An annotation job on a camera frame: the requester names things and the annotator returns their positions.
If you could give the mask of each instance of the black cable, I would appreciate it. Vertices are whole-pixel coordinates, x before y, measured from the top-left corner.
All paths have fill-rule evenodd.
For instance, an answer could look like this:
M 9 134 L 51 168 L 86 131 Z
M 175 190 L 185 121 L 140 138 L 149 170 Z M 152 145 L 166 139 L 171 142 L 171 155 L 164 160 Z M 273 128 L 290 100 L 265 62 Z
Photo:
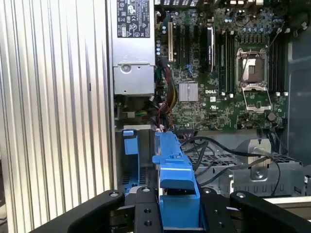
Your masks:
M 278 169 L 278 178 L 277 178 L 277 182 L 276 182 L 276 187 L 274 188 L 272 194 L 271 194 L 271 197 L 273 197 L 275 194 L 276 194 L 276 189 L 277 189 L 277 186 L 278 186 L 278 183 L 280 182 L 280 178 L 281 178 L 281 169 L 280 169 L 280 166 L 279 164 L 276 162 L 275 159 L 271 158 L 271 160 L 276 164 L 277 166 L 277 169 Z
M 239 28 L 243 28 L 243 27 L 245 27 L 250 21 L 251 21 L 251 20 L 248 18 L 248 21 L 247 21 L 245 24 L 243 24 L 243 25 L 238 25 L 238 24 L 237 24 L 237 21 L 234 20 L 234 24 L 235 24 L 237 27 L 239 27 Z
M 195 152 L 195 151 L 197 151 L 198 149 L 202 148 L 203 145 L 204 145 L 204 143 L 205 143 L 205 142 L 200 143 L 200 144 L 195 144 L 194 147 L 192 147 L 192 148 L 190 148 L 190 149 L 188 149 L 188 150 L 186 150 L 186 151 L 184 151 L 184 152 L 185 152 L 185 153 Z
M 210 137 L 205 137 L 205 136 L 196 136 L 196 137 L 192 137 L 187 139 L 185 142 L 183 142 L 181 145 L 185 145 L 187 143 L 189 143 L 190 141 L 194 141 L 194 140 L 207 140 L 215 145 L 217 145 L 218 147 L 220 147 L 221 149 L 231 153 L 231 154 L 235 154 L 235 155 L 239 155 L 239 156 L 243 156 L 243 157 L 261 157 L 261 156 L 267 156 L 267 155 L 263 155 L 263 154 L 249 154 L 249 153 L 244 153 L 244 152 L 239 152 L 239 151 L 235 151 L 235 150 L 230 150 L 229 148 L 225 147 L 224 145 L 220 144 L 219 142 L 217 142 L 216 140 L 210 138 Z
M 241 164 L 241 165 L 235 165 L 235 166 L 228 166 L 226 167 L 224 170 L 221 170 L 220 172 L 218 172 L 215 176 L 213 176 L 213 178 L 209 179 L 208 181 L 205 181 L 203 183 L 200 183 L 199 185 L 201 187 L 212 183 L 213 181 L 215 181 L 217 178 L 219 178 L 221 175 L 223 175 L 226 171 L 228 170 L 237 170 L 237 169 L 246 169 L 249 167 L 252 167 L 253 165 L 259 164 L 265 160 L 269 159 L 269 157 L 262 157 L 260 159 L 257 159 L 256 161 L 250 163 L 250 164 Z
M 206 148 L 208 147 L 208 141 L 204 143 L 202 149 L 201 149 L 201 152 L 200 152 L 200 156 L 198 158 L 198 161 L 196 162 L 196 164 L 193 166 L 193 170 L 194 172 L 199 168 L 201 162 L 202 162 L 202 159 L 203 159 L 203 156 L 204 156 L 204 152 L 206 150 Z
M 275 135 L 276 140 L 279 142 L 280 146 L 283 147 L 283 149 L 286 150 L 286 153 L 288 152 L 287 147 L 283 144 L 282 140 L 279 138 L 279 136 L 277 135 L 276 131 L 271 130 L 271 132 Z
M 211 147 L 207 147 L 212 153 L 213 155 L 216 157 L 216 153 L 215 151 L 211 148 Z M 207 172 L 214 164 L 215 159 L 212 159 L 212 161 L 209 163 L 209 165 L 202 171 L 198 172 L 197 174 L 195 174 L 195 177 L 199 177 L 201 175 L 203 175 L 205 172 Z

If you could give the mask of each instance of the chipset heatsink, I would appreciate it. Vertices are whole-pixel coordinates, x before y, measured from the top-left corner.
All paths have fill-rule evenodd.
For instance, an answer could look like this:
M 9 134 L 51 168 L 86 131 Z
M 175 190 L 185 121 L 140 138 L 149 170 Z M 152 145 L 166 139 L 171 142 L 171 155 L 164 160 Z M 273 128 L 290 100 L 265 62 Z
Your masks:
M 199 100 L 198 83 L 180 83 L 179 84 L 179 101 L 195 102 Z

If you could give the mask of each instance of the blue drive bracket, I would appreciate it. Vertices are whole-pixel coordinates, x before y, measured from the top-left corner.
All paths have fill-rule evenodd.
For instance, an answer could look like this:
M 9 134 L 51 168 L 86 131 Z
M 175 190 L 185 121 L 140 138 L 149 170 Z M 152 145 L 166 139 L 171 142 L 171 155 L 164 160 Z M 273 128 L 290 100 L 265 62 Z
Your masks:
M 155 133 L 158 165 L 159 206 L 164 227 L 200 227 L 200 192 L 192 163 L 182 152 L 178 138 L 172 132 Z
M 129 156 L 128 171 L 129 183 L 124 185 L 125 193 L 127 194 L 132 187 L 139 185 L 139 144 L 138 132 L 136 130 L 123 130 L 124 138 L 124 154 Z

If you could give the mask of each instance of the black plastic part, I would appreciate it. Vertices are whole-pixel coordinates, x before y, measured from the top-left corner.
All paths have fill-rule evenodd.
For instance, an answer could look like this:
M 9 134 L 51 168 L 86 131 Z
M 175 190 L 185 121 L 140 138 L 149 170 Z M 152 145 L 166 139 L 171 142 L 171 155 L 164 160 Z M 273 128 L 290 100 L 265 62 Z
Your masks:
M 124 205 L 124 194 L 105 191 L 61 216 L 34 229 L 32 233 L 109 232 L 110 211 Z
M 232 207 L 242 210 L 253 232 L 260 227 L 266 233 L 310 233 L 311 223 L 249 192 L 236 191 L 230 195 Z
M 162 233 L 163 226 L 156 192 L 148 187 L 137 190 L 134 233 Z
M 201 205 L 209 233 L 237 233 L 223 197 L 211 188 L 200 188 Z

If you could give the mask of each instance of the sticker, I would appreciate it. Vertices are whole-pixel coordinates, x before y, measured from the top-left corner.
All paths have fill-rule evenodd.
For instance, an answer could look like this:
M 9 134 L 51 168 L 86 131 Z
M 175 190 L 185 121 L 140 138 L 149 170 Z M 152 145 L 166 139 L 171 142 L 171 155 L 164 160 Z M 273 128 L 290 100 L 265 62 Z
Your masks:
M 118 38 L 150 38 L 149 0 L 117 0 Z
M 215 96 L 209 97 L 209 101 L 210 101 L 210 102 L 216 102 L 216 97 L 215 97 Z

